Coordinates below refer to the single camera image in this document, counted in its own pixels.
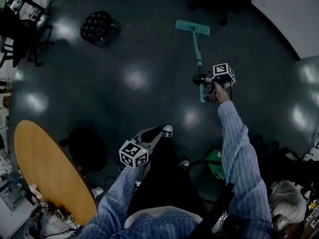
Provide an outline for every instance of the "striped shirt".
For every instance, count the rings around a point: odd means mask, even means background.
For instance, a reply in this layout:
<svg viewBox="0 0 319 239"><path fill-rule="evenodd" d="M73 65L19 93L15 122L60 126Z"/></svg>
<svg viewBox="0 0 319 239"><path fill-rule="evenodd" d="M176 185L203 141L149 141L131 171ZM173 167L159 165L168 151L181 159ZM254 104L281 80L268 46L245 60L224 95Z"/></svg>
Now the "striped shirt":
<svg viewBox="0 0 319 239"><path fill-rule="evenodd" d="M272 222L267 190L260 177L255 149L249 143L248 129L231 101L218 108L224 142L222 164L226 183L235 186L229 215L247 219L242 238L269 239ZM191 215L168 208L158 217L141 214L124 229L128 206L139 170L126 167L102 198L98 214L84 227L80 237L94 239L182 239L198 225Z"/></svg>

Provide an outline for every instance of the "black pants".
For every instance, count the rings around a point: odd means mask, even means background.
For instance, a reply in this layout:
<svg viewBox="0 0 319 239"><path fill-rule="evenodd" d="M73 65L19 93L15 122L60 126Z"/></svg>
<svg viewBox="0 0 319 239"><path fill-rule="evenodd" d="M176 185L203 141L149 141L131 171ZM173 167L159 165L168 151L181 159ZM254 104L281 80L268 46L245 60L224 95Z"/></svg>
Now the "black pants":
<svg viewBox="0 0 319 239"><path fill-rule="evenodd" d="M152 155L150 171L133 195L127 217L162 206L178 207L203 217L206 208L187 170L178 167L172 139L162 137Z"/></svg>

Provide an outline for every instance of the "blue striped sleeve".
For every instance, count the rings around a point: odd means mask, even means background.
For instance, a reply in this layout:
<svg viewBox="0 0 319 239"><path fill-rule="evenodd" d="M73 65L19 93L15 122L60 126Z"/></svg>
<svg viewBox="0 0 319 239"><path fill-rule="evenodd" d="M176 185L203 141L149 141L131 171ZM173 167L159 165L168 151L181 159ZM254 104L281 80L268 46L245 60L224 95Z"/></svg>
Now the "blue striped sleeve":
<svg viewBox="0 0 319 239"><path fill-rule="evenodd" d="M129 202L139 169L125 167L102 198L98 214L84 227L80 238L109 239L124 228Z"/></svg>
<svg viewBox="0 0 319 239"><path fill-rule="evenodd" d="M272 222L267 190L260 177L255 149L249 142L248 129L231 101L218 108L224 142L222 163L226 182L233 183L235 196L229 205L230 215L247 219L243 238L270 238Z"/></svg>

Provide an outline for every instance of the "desk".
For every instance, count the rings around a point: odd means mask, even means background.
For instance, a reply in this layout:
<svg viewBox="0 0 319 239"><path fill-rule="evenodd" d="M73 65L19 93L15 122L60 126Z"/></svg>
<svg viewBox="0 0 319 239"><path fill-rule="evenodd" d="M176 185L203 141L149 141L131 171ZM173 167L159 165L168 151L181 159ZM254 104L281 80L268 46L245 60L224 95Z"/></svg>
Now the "desk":
<svg viewBox="0 0 319 239"><path fill-rule="evenodd" d="M40 126L21 121L14 132L14 150L27 183L37 185L45 200L68 210L76 224L85 225L97 213L84 178L61 146Z"/></svg>

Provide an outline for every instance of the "caster wheel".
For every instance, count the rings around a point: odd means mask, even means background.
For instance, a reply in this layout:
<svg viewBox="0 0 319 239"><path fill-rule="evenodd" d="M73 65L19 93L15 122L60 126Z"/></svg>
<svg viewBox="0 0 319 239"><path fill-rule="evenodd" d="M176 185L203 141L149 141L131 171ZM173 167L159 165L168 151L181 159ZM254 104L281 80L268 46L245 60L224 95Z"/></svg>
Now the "caster wheel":
<svg viewBox="0 0 319 239"><path fill-rule="evenodd" d="M186 6L186 8L189 9L189 10L194 10L194 9L195 9L192 4L188 4L188 5Z"/></svg>
<svg viewBox="0 0 319 239"><path fill-rule="evenodd" d="M227 21L226 20L220 20L219 22L218 22L218 24L220 25L220 26L225 26L226 24L227 24Z"/></svg>

